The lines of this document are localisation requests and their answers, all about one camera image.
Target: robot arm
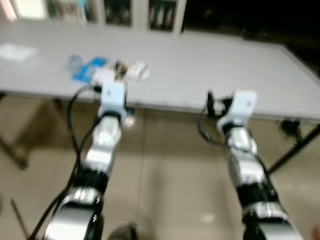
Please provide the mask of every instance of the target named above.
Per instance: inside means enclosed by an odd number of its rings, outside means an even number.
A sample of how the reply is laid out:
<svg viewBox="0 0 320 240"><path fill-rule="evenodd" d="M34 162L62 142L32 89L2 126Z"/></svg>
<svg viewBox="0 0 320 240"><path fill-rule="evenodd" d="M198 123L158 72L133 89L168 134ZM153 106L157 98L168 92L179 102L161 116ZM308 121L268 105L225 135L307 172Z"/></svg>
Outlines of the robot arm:
<svg viewBox="0 0 320 240"><path fill-rule="evenodd" d="M102 85L100 121L93 130L92 146L57 206L46 229L45 240L101 239L104 194L121 138L121 124L127 116L126 91L123 82Z"/></svg>
<svg viewBox="0 0 320 240"><path fill-rule="evenodd" d="M281 206L268 172L257 155L257 144L247 129L257 94L237 91L218 131L230 146L229 175L242 206L243 240L302 240Z"/></svg>

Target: table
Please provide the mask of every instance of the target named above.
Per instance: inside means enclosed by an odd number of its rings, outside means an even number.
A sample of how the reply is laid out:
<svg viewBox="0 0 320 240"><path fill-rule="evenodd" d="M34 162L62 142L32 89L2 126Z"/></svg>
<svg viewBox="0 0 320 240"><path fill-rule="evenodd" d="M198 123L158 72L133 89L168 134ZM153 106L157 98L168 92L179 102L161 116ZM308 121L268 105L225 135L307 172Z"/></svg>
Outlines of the table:
<svg viewBox="0 0 320 240"><path fill-rule="evenodd" d="M69 57L77 54L89 61L103 56L148 64L148 80L128 82L131 107L198 112L208 90L220 98L243 89L257 92L257 116L320 120L320 81L282 45L60 21L8 23L0 27L4 43L39 50L24 63L0 60L4 93L69 99L81 86L70 80Z"/></svg>

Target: blue package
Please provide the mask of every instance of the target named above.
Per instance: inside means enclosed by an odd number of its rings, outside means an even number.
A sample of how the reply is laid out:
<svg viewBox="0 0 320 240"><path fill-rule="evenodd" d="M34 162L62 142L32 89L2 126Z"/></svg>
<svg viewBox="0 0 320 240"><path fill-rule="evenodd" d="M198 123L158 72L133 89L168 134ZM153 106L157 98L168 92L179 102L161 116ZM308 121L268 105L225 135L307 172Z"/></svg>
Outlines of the blue package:
<svg viewBox="0 0 320 240"><path fill-rule="evenodd" d="M103 67L107 63L107 59L103 57L95 57L89 63L82 65L77 73L72 75L72 79L80 82L90 83L97 69Z"/></svg>

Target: dark background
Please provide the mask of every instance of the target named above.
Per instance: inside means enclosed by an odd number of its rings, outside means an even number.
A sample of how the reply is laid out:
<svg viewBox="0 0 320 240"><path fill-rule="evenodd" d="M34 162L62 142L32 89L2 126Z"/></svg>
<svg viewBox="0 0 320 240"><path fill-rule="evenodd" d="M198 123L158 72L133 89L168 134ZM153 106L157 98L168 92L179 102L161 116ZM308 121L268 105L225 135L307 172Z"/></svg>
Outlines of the dark background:
<svg viewBox="0 0 320 240"><path fill-rule="evenodd" d="M188 0L183 28L285 44L320 74L320 15L316 2Z"/></svg>

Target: black cable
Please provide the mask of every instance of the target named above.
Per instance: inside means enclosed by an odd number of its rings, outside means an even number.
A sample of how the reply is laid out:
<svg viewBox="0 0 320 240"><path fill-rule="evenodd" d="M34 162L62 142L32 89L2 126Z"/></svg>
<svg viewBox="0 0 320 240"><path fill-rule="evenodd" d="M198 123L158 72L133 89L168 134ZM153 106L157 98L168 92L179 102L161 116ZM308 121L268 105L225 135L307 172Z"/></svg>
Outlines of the black cable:
<svg viewBox="0 0 320 240"><path fill-rule="evenodd" d="M50 205L47 207L47 209L45 210L45 212L43 213L43 215L41 216L40 220L38 221L37 225L35 226L32 234L30 235L30 237L27 240L35 240L37 237L37 234L41 228L41 226L43 225L44 221L46 220L48 214L50 213L50 211L52 210L52 208L54 206L59 205L59 203L61 202L61 200L63 199L64 195L66 194L66 192L68 191L69 187L71 186L74 176L76 174L77 169L79 169L80 166L80 162L81 162L81 152L84 148L84 145L88 139L88 137L90 136L90 133L93 131L93 129L99 124L100 122L100 118L97 119L93 126L89 129L89 131L85 134L85 136L83 137L80 147L78 146L78 142L77 142L77 138L74 132L74 128L73 128L73 123L72 123L72 118L71 118L71 113L72 113L72 107L74 105L74 102L77 100L78 96L87 91L87 90L94 90L95 92L101 93L102 91L102 87L101 86L92 86L92 85L86 85L83 86L82 88L80 88L72 97L72 99L69 101L68 103L68 107L67 107L67 111L66 111L66 123L67 123L67 129L69 132L69 135L71 137L71 142L72 142L72 146L73 149L75 151L76 154L76 160L74 162L69 180L65 186L65 188L59 193L59 195L57 195L55 197L55 199L50 203Z"/></svg>
<svg viewBox="0 0 320 240"><path fill-rule="evenodd" d="M75 103L75 101L77 100L78 96L87 91L87 90L93 90L94 87L92 85L85 85L83 87L81 87L72 97L72 99L69 101L67 110L66 110L66 125L68 128L68 132L69 135L71 137L71 142L72 142L72 146L73 149L75 151L75 154L79 154L79 146L78 146L78 142L77 142L77 138L74 132L74 127L73 127L73 123L72 123L72 116L71 116L71 112L72 112L72 107Z"/></svg>
<svg viewBox="0 0 320 240"><path fill-rule="evenodd" d="M48 214L50 213L51 209L56 205L56 203L58 202L59 199L61 199L61 197L66 193L66 188L63 189L58 196L55 197L55 199L50 203L50 205L47 207L47 209L45 210L45 212L43 213L42 217L40 218L40 220L38 221L37 225L35 226L32 234L30 235L30 237L28 237L27 240L35 240L37 237L37 234L42 226L42 224L44 223L44 221L46 220Z"/></svg>
<svg viewBox="0 0 320 240"><path fill-rule="evenodd" d="M225 144L224 142L220 142L217 140L214 140L211 136L211 134L203 127L202 124L202 115L205 113L205 111L208 109L207 106L204 106L204 108L201 110L201 112L198 115L197 118L197 130L199 132L199 134L202 136L202 138L208 142L209 144L212 144L216 147L219 148L223 148L223 149L235 149L235 150L239 150L239 151L243 151L245 153L251 154L253 156L255 156L250 150L243 148L243 147L238 147L236 145L233 144Z"/></svg>

